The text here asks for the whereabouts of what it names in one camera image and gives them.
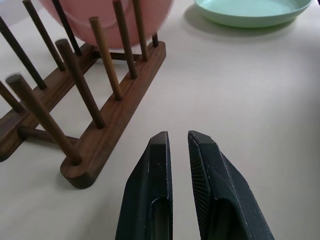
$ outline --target walnut wood rack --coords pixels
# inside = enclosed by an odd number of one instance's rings
[[[66,155],[61,164],[62,175],[76,188],[90,187],[116,146],[140,101],[144,97],[160,66],[166,58],[166,45],[158,41],[157,33],[147,46],[139,0],[132,0],[141,55],[133,54],[121,0],[114,0],[113,7],[121,35],[124,53],[109,52],[98,17],[88,22],[94,33],[97,47],[78,46],[72,29],[59,0],[52,0],[68,40],[61,39],[55,45],[59,56],[31,0],[23,4],[48,47],[57,68],[42,79],[24,50],[0,17],[0,31],[15,54],[24,64],[37,87],[31,89],[20,74],[9,76],[5,81],[20,98],[20,102],[0,82],[0,94],[12,109],[0,118],[0,162],[6,160],[27,138],[56,143]],[[113,94],[99,110],[88,88],[84,73],[102,58]],[[119,83],[112,60],[125,60],[129,72]],[[65,136],[50,115],[50,111],[76,85],[92,122],[77,139]],[[35,129],[40,124],[45,130]]]

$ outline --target wooden base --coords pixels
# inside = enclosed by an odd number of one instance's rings
[[[85,189],[96,181],[166,58],[166,45],[160,41],[158,47],[153,47],[151,43],[148,52],[148,61],[143,61],[140,56],[135,62],[138,77],[131,79],[128,72],[120,83],[123,100],[116,101],[115,96],[111,95],[101,108],[100,113],[106,127],[97,129],[95,123],[91,122],[75,144],[82,157],[81,164],[72,165],[67,158],[63,161],[60,171],[74,187]]]
[[[85,73],[98,57],[94,54],[95,47],[87,43],[80,49],[82,56],[77,56],[77,60],[81,71]],[[47,88],[40,90],[37,86],[32,92],[48,111],[51,111],[75,84],[67,70],[59,71],[58,68],[44,79],[44,83]],[[38,124],[34,115],[27,110],[17,113],[12,109],[0,118],[0,162],[10,157],[24,141],[18,135],[18,128],[21,126],[35,128]]]

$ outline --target white countertop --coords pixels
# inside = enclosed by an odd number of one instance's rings
[[[53,40],[66,36],[44,9],[39,15]],[[30,18],[10,29],[43,78],[56,68]],[[192,0],[176,0],[158,36],[167,57],[93,186],[73,188],[52,145],[25,141],[0,163],[0,239],[113,240],[126,181],[160,131],[171,148],[173,238],[200,239],[187,142],[197,130],[246,178],[275,239],[319,240],[317,2],[290,24],[245,30],[210,23]],[[0,63],[1,81],[21,71],[35,86],[2,36]],[[119,79],[128,71],[118,62],[116,70]],[[85,78],[102,107],[112,90],[101,62]],[[9,109],[1,98],[0,117]],[[76,87],[51,114],[72,137],[91,122]]]

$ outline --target green bowl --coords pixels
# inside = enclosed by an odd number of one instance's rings
[[[222,25],[264,28],[293,20],[312,0],[195,0],[202,15]]]

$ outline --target pink bowl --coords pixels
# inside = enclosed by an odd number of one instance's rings
[[[59,23],[60,19],[52,0],[39,0],[46,10]],[[139,44],[132,0],[121,0],[129,32],[130,45]],[[150,39],[166,19],[173,0],[140,0],[145,38]],[[99,17],[110,48],[122,48],[121,36],[114,12],[112,0],[60,0],[64,13],[79,39],[96,45],[95,36],[89,23],[90,17]]]

